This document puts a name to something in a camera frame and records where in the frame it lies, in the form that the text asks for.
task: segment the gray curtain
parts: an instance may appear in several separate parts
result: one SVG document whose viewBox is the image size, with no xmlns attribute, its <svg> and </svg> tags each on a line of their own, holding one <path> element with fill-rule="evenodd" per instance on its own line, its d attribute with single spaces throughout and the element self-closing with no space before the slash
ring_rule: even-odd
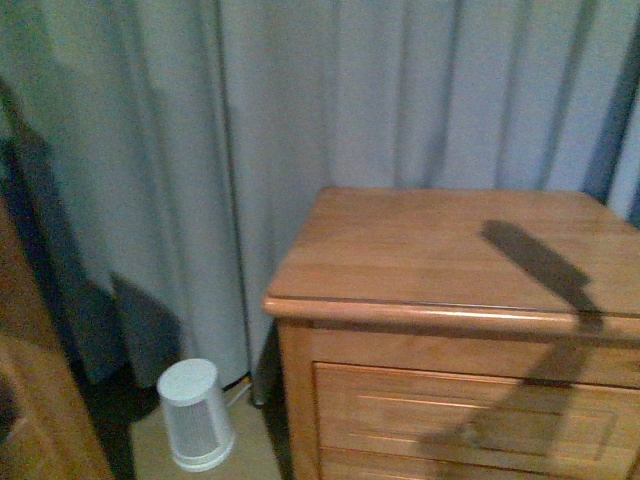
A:
<svg viewBox="0 0 640 480">
<path fill-rule="evenodd" d="M 87 277 L 139 337 L 175 319 L 225 383 L 250 370 L 258 403 L 261 296 L 323 186 L 582 190 L 637 221 L 636 1 L 6 5 L 2 58 L 28 60 L 1 73 Z"/>
</svg>

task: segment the wood grain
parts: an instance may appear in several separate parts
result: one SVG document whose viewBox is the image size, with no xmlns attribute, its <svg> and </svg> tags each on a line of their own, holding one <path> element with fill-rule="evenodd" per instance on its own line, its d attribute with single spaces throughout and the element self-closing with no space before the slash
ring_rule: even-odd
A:
<svg viewBox="0 0 640 480">
<path fill-rule="evenodd" d="M 316 364 L 323 447 L 591 480 L 626 478 L 640 392 Z"/>
<path fill-rule="evenodd" d="M 498 221 L 582 272 L 585 292 L 602 312 L 640 314 L 636 229 L 584 194 L 483 190 L 324 190 L 269 286 L 265 308 L 284 316 L 283 301 L 298 299 L 316 314 L 315 300 L 345 309 L 371 302 L 575 313 L 483 238 L 487 222 Z M 555 258 L 538 260 L 550 275 L 562 267 Z"/>
<path fill-rule="evenodd" d="M 628 480 L 640 480 L 640 454 L 636 459 L 636 468 L 631 474 L 631 476 L 629 476 Z"/>
<path fill-rule="evenodd" d="M 32 472 L 45 461 L 45 448 L 27 418 L 20 418 L 0 445 L 0 471 L 18 476 Z"/>
<path fill-rule="evenodd" d="M 499 470 L 422 458 L 388 457 L 353 450 L 322 449 L 324 480 L 542 480 L 529 472 Z"/>
<path fill-rule="evenodd" d="M 321 478 L 311 333 L 299 322 L 278 322 L 293 471 L 300 480 Z"/>
<path fill-rule="evenodd" d="M 595 342 L 316 328 L 311 343 L 323 362 L 640 388 L 640 349 Z"/>
<path fill-rule="evenodd" d="M 42 449 L 43 461 L 32 472 L 34 478 L 113 478 L 2 198 L 0 380 L 30 425 L 27 431 L 32 435 L 16 448 Z M 5 452 L 15 451 L 10 444 L 6 447 Z"/>
<path fill-rule="evenodd" d="M 263 299 L 296 478 L 637 478 L 639 287 L 584 194 L 323 190 Z"/>
</svg>

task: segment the mesh trash can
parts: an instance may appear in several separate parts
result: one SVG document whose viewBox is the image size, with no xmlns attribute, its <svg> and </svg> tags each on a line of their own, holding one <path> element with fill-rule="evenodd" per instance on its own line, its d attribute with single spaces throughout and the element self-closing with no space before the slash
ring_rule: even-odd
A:
<svg viewBox="0 0 640 480">
<path fill-rule="evenodd" d="M 191 359 L 168 368 L 158 381 L 173 459 L 188 472 L 203 472 L 231 453 L 235 431 L 229 422 L 218 370 Z"/>
</svg>

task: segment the drawer front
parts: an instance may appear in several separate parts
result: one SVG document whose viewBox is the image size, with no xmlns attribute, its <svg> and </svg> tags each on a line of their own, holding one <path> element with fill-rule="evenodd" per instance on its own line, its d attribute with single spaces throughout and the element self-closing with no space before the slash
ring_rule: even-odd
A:
<svg viewBox="0 0 640 480">
<path fill-rule="evenodd" d="M 315 364 L 320 444 L 576 479 L 626 478 L 640 392 Z"/>
<path fill-rule="evenodd" d="M 569 339 L 533 342 L 316 329 L 313 357 L 329 363 L 640 388 L 640 348 Z"/>
<path fill-rule="evenodd" d="M 388 457 L 351 450 L 322 449 L 323 480 L 544 480 L 530 472 L 500 470 L 478 465 L 421 458 Z"/>
</svg>

